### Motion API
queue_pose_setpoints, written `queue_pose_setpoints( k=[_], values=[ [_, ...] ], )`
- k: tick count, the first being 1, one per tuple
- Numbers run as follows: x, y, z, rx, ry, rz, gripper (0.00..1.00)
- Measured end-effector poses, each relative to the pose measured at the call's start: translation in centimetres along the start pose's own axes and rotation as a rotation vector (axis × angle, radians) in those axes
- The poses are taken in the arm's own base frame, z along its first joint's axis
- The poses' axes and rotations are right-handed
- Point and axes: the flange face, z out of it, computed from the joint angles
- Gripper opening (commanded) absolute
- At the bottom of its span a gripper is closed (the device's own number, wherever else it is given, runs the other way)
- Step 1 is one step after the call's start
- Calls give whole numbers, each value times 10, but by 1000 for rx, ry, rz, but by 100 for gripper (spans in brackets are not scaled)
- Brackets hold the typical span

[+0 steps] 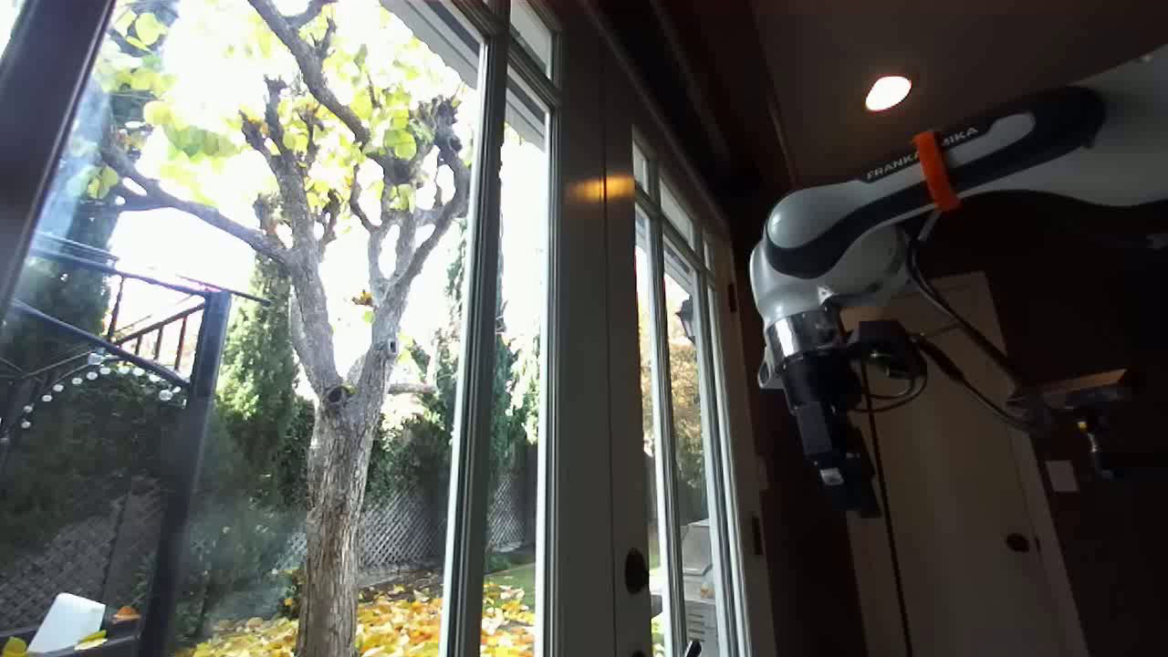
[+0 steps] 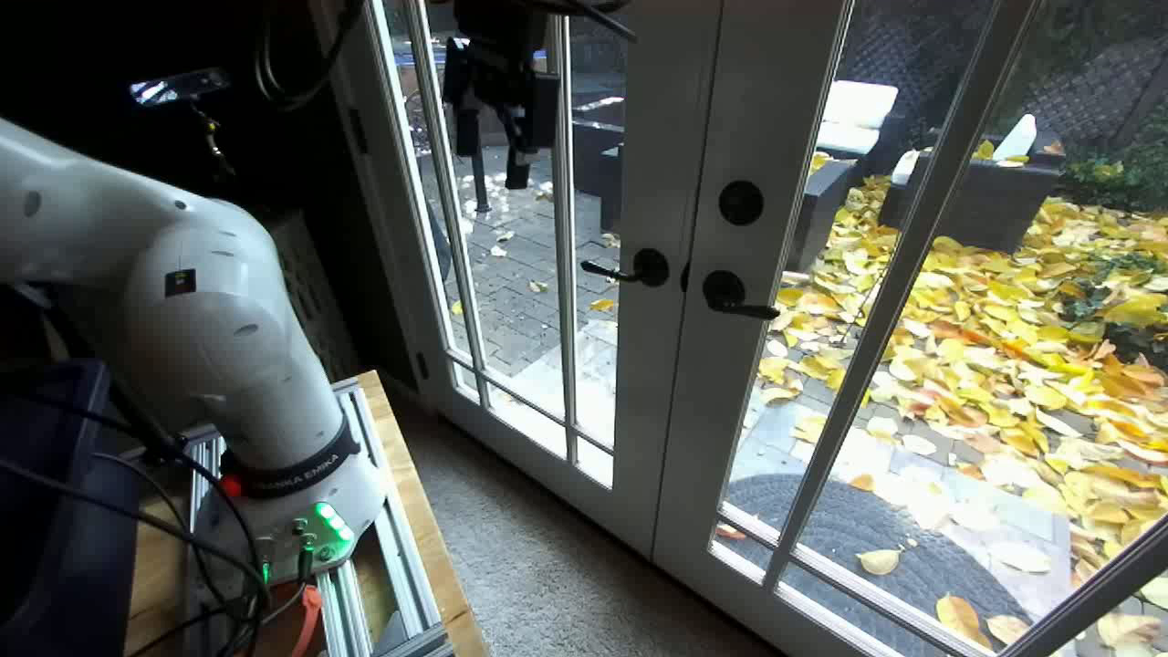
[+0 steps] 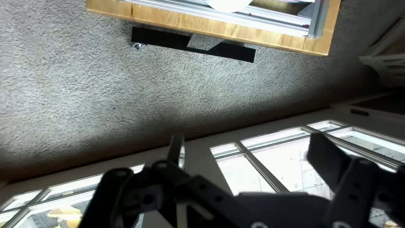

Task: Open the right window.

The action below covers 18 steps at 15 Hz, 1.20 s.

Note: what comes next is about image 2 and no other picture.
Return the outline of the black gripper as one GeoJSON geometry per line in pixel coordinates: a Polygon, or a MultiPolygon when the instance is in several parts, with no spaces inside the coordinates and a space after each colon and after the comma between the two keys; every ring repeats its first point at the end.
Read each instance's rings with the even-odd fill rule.
{"type": "Polygon", "coordinates": [[[509,133],[509,191],[531,185],[531,155],[554,142],[560,81],[534,65],[549,37],[536,0],[453,0],[441,97],[453,109],[460,155],[481,154],[478,109],[509,133]]]}

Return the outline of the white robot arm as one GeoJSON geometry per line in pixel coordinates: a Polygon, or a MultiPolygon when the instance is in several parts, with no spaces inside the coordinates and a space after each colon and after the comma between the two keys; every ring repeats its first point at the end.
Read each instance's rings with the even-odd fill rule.
{"type": "Polygon", "coordinates": [[[4,0],[0,282],[48,284],[150,416],[223,434],[202,541],[291,568],[307,522],[362,541],[388,483],[313,351],[257,213],[287,142],[259,97],[150,91],[229,69],[223,26],[163,37],[161,0],[4,0]]]}

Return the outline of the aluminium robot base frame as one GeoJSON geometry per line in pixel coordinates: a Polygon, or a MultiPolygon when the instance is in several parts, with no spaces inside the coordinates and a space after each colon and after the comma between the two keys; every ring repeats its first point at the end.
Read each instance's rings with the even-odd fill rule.
{"type": "Polygon", "coordinates": [[[207,602],[211,588],[251,588],[223,556],[251,565],[268,588],[297,584],[320,595],[313,657],[453,657],[453,637],[431,584],[419,522],[408,514],[388,447],[391,432],[377,421],[379,393],[357,379],[337,385],[349,461],[319,487],[301,487],[297,502],[228,496],[228,439],[211,428],[189,432],[181,452],[196,462],[185,511],[196,541],[207,545],[207,584],[189,584],[185,602],[207,602]],[[357,546],[331,565],[319,565],[297,535],[297,517],[309,502],[331,502],[357,533],[357,546]]]}

